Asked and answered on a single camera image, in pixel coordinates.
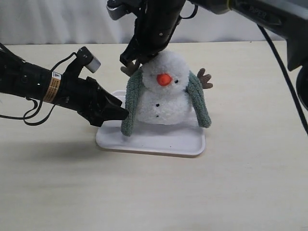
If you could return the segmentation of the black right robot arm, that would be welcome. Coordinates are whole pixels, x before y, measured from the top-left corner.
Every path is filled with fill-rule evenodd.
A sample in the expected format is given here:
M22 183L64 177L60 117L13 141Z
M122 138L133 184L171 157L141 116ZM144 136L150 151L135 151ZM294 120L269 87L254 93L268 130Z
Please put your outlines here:
M308 105L308 2L306 0L193 0L192 3L214 14L234 11L286 41L287 68L301 70L296 91ZM120 55L127 66L136 59L152 59L166 48L181 17L183 0L141 0L134 35Z

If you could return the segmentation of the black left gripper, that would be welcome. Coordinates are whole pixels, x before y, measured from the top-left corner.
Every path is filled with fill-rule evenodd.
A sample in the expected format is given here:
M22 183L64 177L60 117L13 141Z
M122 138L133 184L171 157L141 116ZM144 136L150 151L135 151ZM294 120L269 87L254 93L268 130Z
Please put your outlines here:
M96 127L107 120L125 120L129 115L121 107L122 101L91 77L68 79L60 92L60 106L76 111Z

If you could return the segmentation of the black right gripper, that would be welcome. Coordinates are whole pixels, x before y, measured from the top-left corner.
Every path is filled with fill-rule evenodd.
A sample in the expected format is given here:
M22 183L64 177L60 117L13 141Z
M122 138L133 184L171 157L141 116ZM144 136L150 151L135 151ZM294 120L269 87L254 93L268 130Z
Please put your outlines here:
M124 66L134 60L146 63L164 50L180 20L181 10L181 7L141 7L134 35L120 55L120 62Z

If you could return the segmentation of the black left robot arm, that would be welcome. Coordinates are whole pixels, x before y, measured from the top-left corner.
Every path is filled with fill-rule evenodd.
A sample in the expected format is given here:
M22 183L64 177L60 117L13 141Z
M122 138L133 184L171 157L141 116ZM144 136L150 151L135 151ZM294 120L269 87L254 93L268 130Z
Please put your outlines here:
M0 91L34 104L33 114L27 111L20 119L29 126L44 123L47 117L39 122L28 122L38 114L43 102L73 110L96 127L105 121L126 119L128 111L122 108L121 100L107 92L97 80L79 77L84 67L95 73L101 65L100 61L85 46L71 55L75 59L61 74L55 69L66 59L59 61L52 69L46 69L26 62L1 44Z

